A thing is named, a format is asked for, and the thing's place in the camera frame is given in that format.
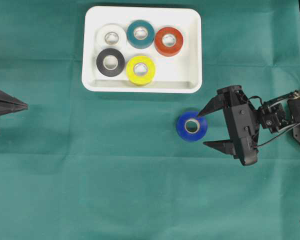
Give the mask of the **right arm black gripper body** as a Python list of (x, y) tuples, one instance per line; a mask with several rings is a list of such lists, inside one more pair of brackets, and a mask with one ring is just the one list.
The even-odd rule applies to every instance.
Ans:
[(259, 139), (260, 124), (257, 111), (245, 96), (240, 85), (232, 85), (217, 90), (224, 97), (222, 108), (229, 140), (235, 145), (235, 140), (250, 136), (256, 148)]

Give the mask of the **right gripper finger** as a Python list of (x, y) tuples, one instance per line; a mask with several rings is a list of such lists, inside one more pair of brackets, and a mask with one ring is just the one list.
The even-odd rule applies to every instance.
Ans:
[(225, 155), (231, 155), (234, 159), (237, 158), (234, 143), (231, 140), (217, 140), (217, 141), (205, 141), (204, 145), (215, 149)]
[(198, 113), (197, 117), (204, 117), (208, 114), (221, 110), (223, 107), (224, 107), (224, 97), (222, 95), (216, 95)]

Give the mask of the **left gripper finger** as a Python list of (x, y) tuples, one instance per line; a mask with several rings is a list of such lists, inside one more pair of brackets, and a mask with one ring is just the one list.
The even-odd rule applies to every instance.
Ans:
[(0, 102), (3, 103), (9, 103), (9, 104), (15, 104), (20, 106), (28, 106), (27, 103), (5, 93), (4, 91), (0, 90)]
[(27, 110), (28, 105), (0, 102), (0, 116)]

